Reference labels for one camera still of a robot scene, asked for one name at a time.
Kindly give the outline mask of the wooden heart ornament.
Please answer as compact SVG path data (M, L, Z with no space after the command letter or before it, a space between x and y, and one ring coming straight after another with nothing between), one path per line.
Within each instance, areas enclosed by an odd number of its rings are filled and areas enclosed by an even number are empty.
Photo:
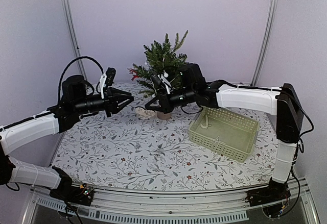
M152 110L146 110L143 107L135 107L135 113L140 119L150 119L156 116L156 112Z

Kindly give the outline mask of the red berry ornament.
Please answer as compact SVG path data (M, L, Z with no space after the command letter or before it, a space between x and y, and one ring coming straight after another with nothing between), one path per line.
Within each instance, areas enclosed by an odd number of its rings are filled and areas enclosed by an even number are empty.
M139 79L140 76L138 75L138 71L135 68L128 68L128 72L130 75L132 75L131 81L134 81L135 79Z

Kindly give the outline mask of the white ball light garland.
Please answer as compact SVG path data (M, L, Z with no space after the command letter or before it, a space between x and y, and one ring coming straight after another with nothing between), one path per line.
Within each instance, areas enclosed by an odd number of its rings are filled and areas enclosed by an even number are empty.
M159 48L144 45L145 56L146 56L146 68L144 79L152 86L151 73L154 71L157 74L165 73L168 75L166 79L171 83L173 89L177 89L180 86L180 80L177 77L178 61L176 60L177 55L172 51L170 47Z

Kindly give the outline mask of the small green christmas tree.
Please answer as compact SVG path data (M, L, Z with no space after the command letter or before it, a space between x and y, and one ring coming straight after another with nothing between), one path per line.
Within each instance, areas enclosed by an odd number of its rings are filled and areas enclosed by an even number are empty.
M183 46L188 35L188 31L182 37L177 33L174 43L169 40L169 35L165 34L162 43L154 40L150 45L144 45L144 54L146 57L144 65L132 64L128 72L132 75L132 81L136 81L143 86L140 94L144 98L154 98L158 95L159 87L151 79L151 75L163 77L170 83L171 89L181 88L181 80L178 76L178 68L187 64L187 54L177 51Z

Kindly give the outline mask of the white candy cane ornament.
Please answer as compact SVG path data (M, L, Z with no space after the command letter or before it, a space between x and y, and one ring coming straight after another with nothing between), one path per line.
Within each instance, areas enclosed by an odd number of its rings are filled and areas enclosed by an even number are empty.
M203 129L208 129L209 127L211 127L212 125L209 123L209 116L208 115L205 115L204 116L204 121L203 123L200 124L201 128Z

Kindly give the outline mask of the pale green plastic basket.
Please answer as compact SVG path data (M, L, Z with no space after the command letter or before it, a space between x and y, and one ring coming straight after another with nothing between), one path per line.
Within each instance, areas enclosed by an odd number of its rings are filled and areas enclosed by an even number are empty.
M201 128L204 116L212 125ZM243 163L253 152L259 131L259 122L224 108L204 108L189 128L189 140L215 153ZM222 145L215 149L213 141L220 136Z

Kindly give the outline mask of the silver glitter star ornament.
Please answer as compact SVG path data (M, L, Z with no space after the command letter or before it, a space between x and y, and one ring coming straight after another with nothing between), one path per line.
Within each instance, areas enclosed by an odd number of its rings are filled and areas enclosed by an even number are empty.
M221 141L220 141L220 136L218 136L218 137L213 141L213 146L215 147L215 149L218 149L221 145L222 145L222 143L221 143Z

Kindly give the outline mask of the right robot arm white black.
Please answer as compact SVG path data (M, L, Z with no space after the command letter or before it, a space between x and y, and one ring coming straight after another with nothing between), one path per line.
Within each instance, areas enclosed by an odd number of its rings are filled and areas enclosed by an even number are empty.
M181 87L173 88L167 74L152 71L156 94L146 104L148 110L170 113L175 108L196 104L201 113L189 129L190 140L213 152L244 162L254 150L263 129L259 115L269 122L277 143L275 163L264 197L276 201L284 193L297 155L302 151L302 121L305 112L294 87L252 87L225 80L207 82L200 67L179 68Z

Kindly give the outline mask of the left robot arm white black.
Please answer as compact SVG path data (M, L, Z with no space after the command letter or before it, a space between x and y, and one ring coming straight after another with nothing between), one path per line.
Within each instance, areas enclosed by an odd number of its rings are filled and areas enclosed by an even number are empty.
M72 179L58 167L41 167L11 158L16 149L40 138L70 130L82 118L105 111L119 113L134 98L130 92L112 87L114 75L103 74L100 92L87 93L91 83L82 75L68 77L59 85L59 102L40 114L1 127L1 185L24 183L56 191L64 200L76 196Z

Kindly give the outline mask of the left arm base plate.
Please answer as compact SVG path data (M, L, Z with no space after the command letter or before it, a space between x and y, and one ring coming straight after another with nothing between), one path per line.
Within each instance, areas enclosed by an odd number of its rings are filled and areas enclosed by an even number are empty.
M50 190L50 197L64 202L91 206L94 197L94 188L87 184L80 186L66 186Z

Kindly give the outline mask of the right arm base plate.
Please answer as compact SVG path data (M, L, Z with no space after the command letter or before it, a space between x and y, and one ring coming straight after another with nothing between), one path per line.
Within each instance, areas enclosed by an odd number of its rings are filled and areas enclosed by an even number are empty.
M249 203L251 207L281 201L291 196L288 187L263 187L249 190L246 194L245 202Z

